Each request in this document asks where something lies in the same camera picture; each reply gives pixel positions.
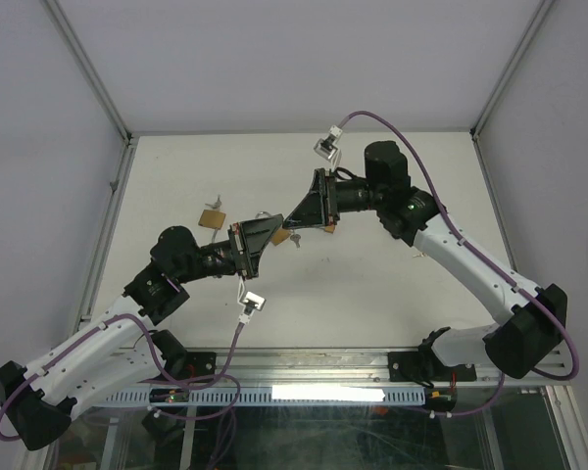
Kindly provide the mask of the long-shackle brass padlock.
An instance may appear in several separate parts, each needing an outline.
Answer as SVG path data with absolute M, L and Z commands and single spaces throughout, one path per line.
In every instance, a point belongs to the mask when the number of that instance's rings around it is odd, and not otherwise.
M 255 215 L 256 219 L 259 218 L 267 218 L 267 217 L 272 217 L 272 214 L 267 212 L 267 211 L 260 211 Z M 291 236 L 291 231 L 290 230 L 286 230 L 284 228 L 278 228 L 275 233 L 272 235 L 270 242 L 274 245 L 274 246 L 278 246 L 281 243 L 285 242 L 286 240 L 288 240 Z

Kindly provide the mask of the large brass padlock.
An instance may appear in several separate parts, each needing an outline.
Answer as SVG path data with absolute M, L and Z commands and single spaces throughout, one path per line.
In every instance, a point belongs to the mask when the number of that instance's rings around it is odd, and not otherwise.
M 214 243 L 224 225 L 225 219 L 226 214 L 224 212 L 205 209 L 199 217 L 198 225 L 212 230 L 211 242 Z

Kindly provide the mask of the silver key pair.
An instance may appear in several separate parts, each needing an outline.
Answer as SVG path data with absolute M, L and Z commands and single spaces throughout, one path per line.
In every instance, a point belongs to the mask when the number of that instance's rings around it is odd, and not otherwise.
M 300 248 L 301 236 L 298 233 L 291 234 L 289 239 L 294 243 L 297 249 Z

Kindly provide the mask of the small silver key bunch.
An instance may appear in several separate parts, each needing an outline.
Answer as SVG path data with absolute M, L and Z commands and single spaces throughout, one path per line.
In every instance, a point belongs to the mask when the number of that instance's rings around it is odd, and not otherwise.
M 218 195 L 213 203 L 206 203 L 205 206 L 212 211 L 219 212 L 221 210 L 221 195 Z

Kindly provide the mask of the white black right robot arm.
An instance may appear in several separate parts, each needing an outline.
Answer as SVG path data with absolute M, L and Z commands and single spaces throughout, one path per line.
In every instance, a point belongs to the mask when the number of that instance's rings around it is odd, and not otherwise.
M 406 156 L 393 141 L 364 150 L 365 174 L 318 168 L 310 190 L 289 214 L 286 229 L 336 224 L 344 212 L 373 211 L 383 228 L 437 261 L 490 313 L 483 327 L 432 331 L 403 372 L 418 382 L 440 379 L 461 364 L 492 364 L 515 379 L 534 372 L 564 339 L 567 295 L 557 285 L 542 288 L 492 260 L 442 213 L 434 197 L 411 183 Z

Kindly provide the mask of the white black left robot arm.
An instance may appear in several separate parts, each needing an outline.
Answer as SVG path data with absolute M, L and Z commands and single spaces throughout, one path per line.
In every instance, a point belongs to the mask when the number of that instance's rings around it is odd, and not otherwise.
M 257 277 L 282 223 L 280 214 L 236 222 L 226 240 L 205 246 L 184 226 L 164 230 L 149 263 L 104 313 L 42 357 L 0 367 L 0 441 L 39 450 L 126 387 L 159 377 L 179 387 L 190 384 L 182 376 L 186 349 L 160 324 L 188 301 L 189 282 Z

